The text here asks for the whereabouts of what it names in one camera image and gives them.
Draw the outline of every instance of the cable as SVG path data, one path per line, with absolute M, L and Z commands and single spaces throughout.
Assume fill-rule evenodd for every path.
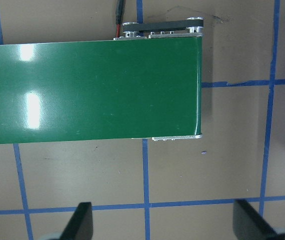
M 122 18 L 124 15 L 124 6 L 125 6 L 125 0 L 118 0 L 116 5 L 116 25 L 117 25 L 117 33 L 116 37 L 119 38 L 121 34 L 121 24 L 122 24 Z

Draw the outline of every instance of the red wire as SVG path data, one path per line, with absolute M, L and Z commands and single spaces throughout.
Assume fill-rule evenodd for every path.
M 121 25 L 120 25 L 120 24 L 117 24 L 116 38 L 119 38 L 120 35 L 121 35 Z

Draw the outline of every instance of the beige floor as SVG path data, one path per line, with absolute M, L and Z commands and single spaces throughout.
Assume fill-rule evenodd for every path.
M 116 0 L 0 0 L 5 44 L 110 40 Z M 143 0 L 144 21 L 202 16 L 203 82 L 269 80 L 274 1 Z M 126 1 L 124 22 L 136 21 Z M 285 0 L 280 4 L 276 78 L 285 79 Z M 269 88 L 202 91 L 202 139 L 148 140 L 150 203 L 255 198 L 259 209 Z M 144 203 L 141 139 L 20 144 L 30 209 Z M 285 195 L 285 85 L 274 89 L 266 197 Z M 285 227 L 285 200 L 264 217 Z M 0 210 L 23 209 L 12 144 L 0 145 Z M 72 212 L 32 213 L 34 239 L 63 230 Z M 95 210 L 94 240 L 144 240 L 143 208 Z M 236 239 L 232 204 L 153 207 L 150 239 Z M 23 214 L 0 214 L 0 240 L 28 239 Z

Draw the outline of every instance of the black object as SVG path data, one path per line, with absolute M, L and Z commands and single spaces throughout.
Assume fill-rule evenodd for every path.
M 81 202 L 74 211 L 59 240 L 91 240 L 93 237 L 91 202 Z
M 203 19 L 188 19 L 180 21 L 163 21 L 155 23 L 133 23 L 122 26 L 123 32 L 150 33 L 160 31 L 179 31 L 190 27 L 203 27 Z
M 116 6 L 116 24 L 122 24 L 125 0 L 118 0 Z
M 285 240 L 244 199 L 233 204 L 232 227 L 238 240 Z

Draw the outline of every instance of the scuff mark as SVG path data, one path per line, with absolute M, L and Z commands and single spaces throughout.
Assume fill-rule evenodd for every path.
M 147 19 L 155 19 L 155 18 L 166 16 L 168 13 L 170 13 L 171 11 L 173 11 L 175 9 L 180 9 L 180 10 L 189 11 L 189 12 L 192 12 L 192 13 L 198 13 L 198 14 L 202 14 L 202 15 L 205 15 L 205 16 L 209 16 L 209 17 L 213 18 L 219 24 L 222 24 L 224 22 L 229 22 L 229 19 L 223 19 L 223 18 L 221 18 L 219 16 L 216 16 L 216 15 L 213 15 L 213 14 L 209 14 L 207 12 L 198 11 L 198 10 L 192 9 L 190 7 L 179 6 L 179 5 L 167 9 L 167 11 L 164 12 L 164 13 L 157 14 L 157 15 L 149 15 L 149 16 L 147 16 Z

